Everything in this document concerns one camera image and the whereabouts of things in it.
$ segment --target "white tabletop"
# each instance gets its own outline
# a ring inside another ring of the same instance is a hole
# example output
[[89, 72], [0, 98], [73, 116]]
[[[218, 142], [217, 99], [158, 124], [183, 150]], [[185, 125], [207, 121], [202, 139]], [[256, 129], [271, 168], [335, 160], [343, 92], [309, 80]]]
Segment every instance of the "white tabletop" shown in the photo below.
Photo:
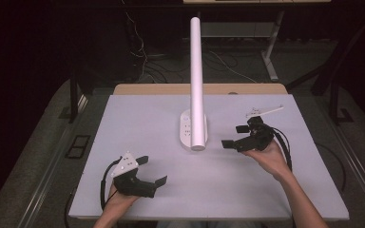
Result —
[[[108, 165], [126, 151], [149, 156], [137, 177], [154, 181], [168, 176], [154, 199], [139, 199], [124, 219], [288, 219], [291, 211], [277, 181], [252, 159], [223, 149], [221, 140], [237, 140], [236, 125], [246, 124], [253, 107], [283, 105], [262, 116], [290, 141], [299, 183], [325, 219], [349, 213], [317, 152], [291, 95], [205, 95], [209, 140], [201, 152], [183, 148], [180, 115], [189, 95], [114, 95], [108, 100], [84, 174], [69, 211], [81, 219], [101, 215], [100, 181]], [[108, 175], [107, 189], [111, 183]]]

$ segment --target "table leg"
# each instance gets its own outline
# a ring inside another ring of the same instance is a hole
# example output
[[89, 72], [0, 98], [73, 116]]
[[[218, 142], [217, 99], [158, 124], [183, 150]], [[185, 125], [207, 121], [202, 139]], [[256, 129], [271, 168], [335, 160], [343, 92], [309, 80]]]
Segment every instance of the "table leg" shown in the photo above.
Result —
[[275, 72], [275, 69], [274, 69], [274, 66], [272, 65], [270, 57], [271, 57], [272, 49], [274, 48], [274, 44], [277, 41], [278, 32], [280, 29], [280, 24], [281, 24], [281, 21], [283, 18], [283, 14], [284, 14], [284, 11], [279, 12], [277, 21], [275, 22], [274, 28], [272, 29], [272, 34], [269, 39], [268, 48], [261, 52], [262, 60], [266, 66], [266, 70], [268, 70], [269, 77], [271, 78], [271, 80], [273, 82], [277, 81], [279, 78], [278, 78], [277, 73]]

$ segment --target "dark background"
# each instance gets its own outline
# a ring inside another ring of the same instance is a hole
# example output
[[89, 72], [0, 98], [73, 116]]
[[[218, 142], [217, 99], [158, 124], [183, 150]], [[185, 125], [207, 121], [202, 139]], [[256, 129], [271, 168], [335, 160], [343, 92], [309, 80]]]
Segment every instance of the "dark background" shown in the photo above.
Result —
[[[341, 41], [352, 36], [365, 15], [365, 1], [333, 3], [339, 7], [288, 9], [280, 41]], [[145, 42], [164, 51], [179, 51], [176, 47], [188, 34], [188, 20], [195, 14], [192, 10], [135, 13]], [[203, 14], [203, 18], [225, 20], [221, 15], [229, 20], [248, 19], [248, 12], [215, 11]], [[133, 82], [138, 77], [129, 54], [137, 46], [136, 39], [121, 10], [58, 8], [47, 0], [0, 1], [0, 189], [50, 98], [71, 73], [77, 75], [85, 93], [98, 86]], [[338, 75], [365, 110], [365, 32]]]

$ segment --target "white cylinder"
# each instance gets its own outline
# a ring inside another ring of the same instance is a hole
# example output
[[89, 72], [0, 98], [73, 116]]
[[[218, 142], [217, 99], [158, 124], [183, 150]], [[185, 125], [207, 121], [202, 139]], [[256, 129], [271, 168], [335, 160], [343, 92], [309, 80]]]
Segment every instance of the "white cylinder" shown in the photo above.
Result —
[[191, 19], [191, 149], [205, 149], [202, 91], [201, 21]]

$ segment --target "human hand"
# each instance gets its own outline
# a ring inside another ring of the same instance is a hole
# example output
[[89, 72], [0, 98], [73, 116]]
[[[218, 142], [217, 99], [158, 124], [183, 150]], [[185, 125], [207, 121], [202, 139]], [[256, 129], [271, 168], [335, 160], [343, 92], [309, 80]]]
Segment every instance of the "human hand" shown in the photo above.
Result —
[[269, 143], [269, 145], [262, 151], [247, 150], [242, 152], [242, 154], [257, 161], [259, 165], [266, 172], [272, 174], [277, 181], [280, 181], [282, 176], [291, 173], [280, 147], [275, 140], [272, 140], [271, 143]]
[[105, 210], [94, 224], [94, 228], [112, 227], [138, 198], [117, 192], [114, 184], [111, 184]]

